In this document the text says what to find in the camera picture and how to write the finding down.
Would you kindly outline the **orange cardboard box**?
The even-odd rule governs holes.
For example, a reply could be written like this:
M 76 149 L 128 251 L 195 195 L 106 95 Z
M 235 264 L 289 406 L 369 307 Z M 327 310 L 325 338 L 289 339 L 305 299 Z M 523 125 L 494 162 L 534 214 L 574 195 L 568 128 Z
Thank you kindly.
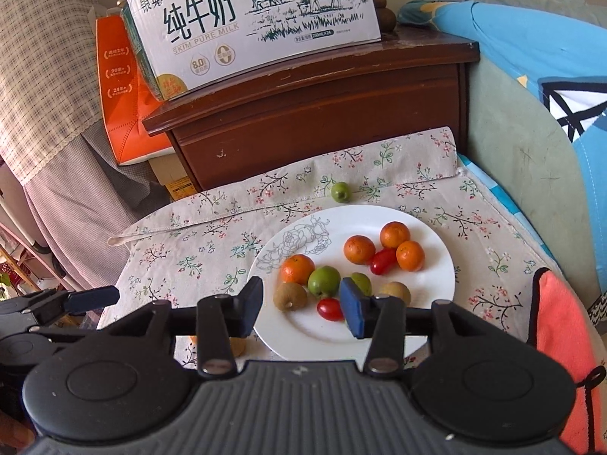
M 118 165 L 135 165 L 174 152 L 168 137 L 149 136 L 143 120 L 160 106 L 138 69 L 119 16 L 96 20 L 98 80 L 102 116 Z

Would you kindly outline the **white ceramic plate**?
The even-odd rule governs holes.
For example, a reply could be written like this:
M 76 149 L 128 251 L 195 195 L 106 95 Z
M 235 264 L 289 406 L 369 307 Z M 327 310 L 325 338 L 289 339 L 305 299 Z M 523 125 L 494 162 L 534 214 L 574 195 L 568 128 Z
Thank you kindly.
M 394 221 L 409 227 L 412 239 L 423 248 L 426 259 L 421 270 L 409 272 L 396 267 L 384 275 L 376 275 L 367 265 L 347 260 L 343 246 L 349 237 L 366 236 L 380 249 L 381 229 Z M 412 306 L 416 308 L 428 308 L 437 299 L 455 297 L 456 276 L 450 252 L 424 222 L 399 210 L 365 204 L 320 210 L 276 232 L 257 255 L 249 272 L 263 279 L 263 307 L 254 327 L 256 336 L 286 361 L 354 359 L 361 365 L 370 346 L 370 340 L 353 337 L 345 322 L 331 322 L 321 317 L 314 297 L 308 299 L 305 308 L 296 311 L 281 311 L 274 305 L 274 291 L 281 283 L 280 268 L 295 254 L 308 256 L 317 267 L 331 266 L 342 277 L 363 273 L 370 279 L 375 294 L 384 284 L 400 281 L 409 288 Z

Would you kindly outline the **brown kiwi top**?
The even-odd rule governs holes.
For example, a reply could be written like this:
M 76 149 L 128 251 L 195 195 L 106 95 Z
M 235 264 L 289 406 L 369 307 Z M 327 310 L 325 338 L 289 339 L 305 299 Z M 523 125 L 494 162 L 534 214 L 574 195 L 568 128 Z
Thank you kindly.
M 239 358 L 246 352 L 247 340 L 243 338 L 230 338 L 230 350 L 234 358 Z

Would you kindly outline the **brown kiwi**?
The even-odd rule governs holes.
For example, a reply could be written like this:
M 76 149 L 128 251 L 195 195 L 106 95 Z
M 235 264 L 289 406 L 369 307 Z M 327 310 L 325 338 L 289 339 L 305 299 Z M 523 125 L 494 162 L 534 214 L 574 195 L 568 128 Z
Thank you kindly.
M 390 281 L 387 284 L 383 284 L 380 288 L 379 294 L 382 296 L 392 296 L 400 299 L 406 306 L 412 302 L 412 293 L 409 288 L 402 284 L 400 281 Z
M 282 282 L 274 291 L 273 302 L 280 311 L 296 311 L 308 304 L 308 293 L 297 282 Z
M 247 340 L 243 338 L 230 338 L 230 350 L 234 358 L 239 358 L 246 352 Z

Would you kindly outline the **checkered beige fabric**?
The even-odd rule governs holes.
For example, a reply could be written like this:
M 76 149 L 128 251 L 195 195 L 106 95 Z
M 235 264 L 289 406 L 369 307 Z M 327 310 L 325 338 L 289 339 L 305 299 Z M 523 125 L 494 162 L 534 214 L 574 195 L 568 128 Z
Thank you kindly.
M 103 124 L 97 0 L 1 0 L 1 157 L 33 219 L 84 289 L 115 284 L 129 259 L 110 237 L 170 198 L 148 163 L 120 166 Z

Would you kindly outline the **large green jujube front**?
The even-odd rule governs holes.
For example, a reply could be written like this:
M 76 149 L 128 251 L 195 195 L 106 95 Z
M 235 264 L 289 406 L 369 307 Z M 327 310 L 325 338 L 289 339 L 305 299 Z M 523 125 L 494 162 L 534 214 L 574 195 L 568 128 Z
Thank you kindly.
M 337 203 L 348 203 L 352 197 L 350 186 L 346 182 L 336 182 L 331 187 L 331 198 Z

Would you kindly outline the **floral tablecloth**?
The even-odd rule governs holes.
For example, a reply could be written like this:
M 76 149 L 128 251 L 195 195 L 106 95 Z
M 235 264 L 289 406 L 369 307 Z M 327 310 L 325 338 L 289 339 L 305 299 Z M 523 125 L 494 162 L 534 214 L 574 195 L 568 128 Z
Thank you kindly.
M 348 148 L 173 202 L 110 239 L 127 249 L 108 326 L 153 300 L 176 307 L 243 287 L 263 246 L 333 206 L 344 182 L 367 206 L 429 225 L 451 253 L 456 302 L 519 339 L 529 333 L 534 273 L 552 257 L 505 191 L 456 151 L 445 127 Z

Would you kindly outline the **pink cloth black trim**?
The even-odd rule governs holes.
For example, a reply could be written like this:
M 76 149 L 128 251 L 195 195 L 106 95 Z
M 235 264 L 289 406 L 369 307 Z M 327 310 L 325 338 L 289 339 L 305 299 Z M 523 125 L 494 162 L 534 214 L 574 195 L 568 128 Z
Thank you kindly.
M 561 440 L 577 454 L 604 454 L 606 348 L 581 301 L 547 268 L 533 276 L 528 343 L 561 364 L 575 383 Z

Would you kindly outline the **white milk carton box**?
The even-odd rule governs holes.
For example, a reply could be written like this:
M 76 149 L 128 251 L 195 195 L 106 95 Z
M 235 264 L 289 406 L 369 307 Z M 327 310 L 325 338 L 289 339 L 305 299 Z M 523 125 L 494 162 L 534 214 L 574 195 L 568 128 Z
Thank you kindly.
M 162 101 L 381 37 L 373 0 L 127 0 L 121 17 L 143 77 Z

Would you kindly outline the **dark wooden cabinet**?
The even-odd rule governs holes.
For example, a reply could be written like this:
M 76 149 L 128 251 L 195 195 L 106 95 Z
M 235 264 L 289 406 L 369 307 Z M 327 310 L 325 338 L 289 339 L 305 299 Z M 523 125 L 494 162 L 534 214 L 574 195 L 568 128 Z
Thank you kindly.
M 203 191 L 294 161 L 451 129 L 467 148 L 474 41 L 400 26 L 382 41 L 319 52 L 205 86 L 147 116 Z

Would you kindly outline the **red cherry tomato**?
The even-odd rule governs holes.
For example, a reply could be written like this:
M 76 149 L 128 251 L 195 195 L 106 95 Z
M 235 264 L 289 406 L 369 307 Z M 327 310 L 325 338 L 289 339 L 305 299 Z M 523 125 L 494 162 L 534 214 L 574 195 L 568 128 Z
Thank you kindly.
M 342 322 L 344 313 L 341 311 L 340 301 L 334 298 L 323 298 L 317 303 L 319 316 L 329 322 Z
M 370 262 L 370 271 L 374 275 L 385 275 L 398 266 L 396 249 L 384 248 L 376 252 Z

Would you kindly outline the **brown cardboard box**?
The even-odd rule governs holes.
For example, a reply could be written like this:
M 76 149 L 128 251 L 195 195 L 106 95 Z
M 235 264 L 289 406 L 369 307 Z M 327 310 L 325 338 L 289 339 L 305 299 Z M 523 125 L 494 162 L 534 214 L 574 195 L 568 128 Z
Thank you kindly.
M 148 163 L 159 184 L 168 190 L 174 201 L 197 193 L 176 154 L 151 158 Z

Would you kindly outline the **blue green pillow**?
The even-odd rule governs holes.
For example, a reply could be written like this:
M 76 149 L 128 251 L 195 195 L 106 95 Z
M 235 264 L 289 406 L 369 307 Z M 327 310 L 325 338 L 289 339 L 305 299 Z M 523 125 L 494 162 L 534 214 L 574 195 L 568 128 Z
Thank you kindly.
M 606 291 L 606 31 L 547 11 L 414 0 L 402 25 L 474 41 L 469 158 L 505 190 L 584 303 Z

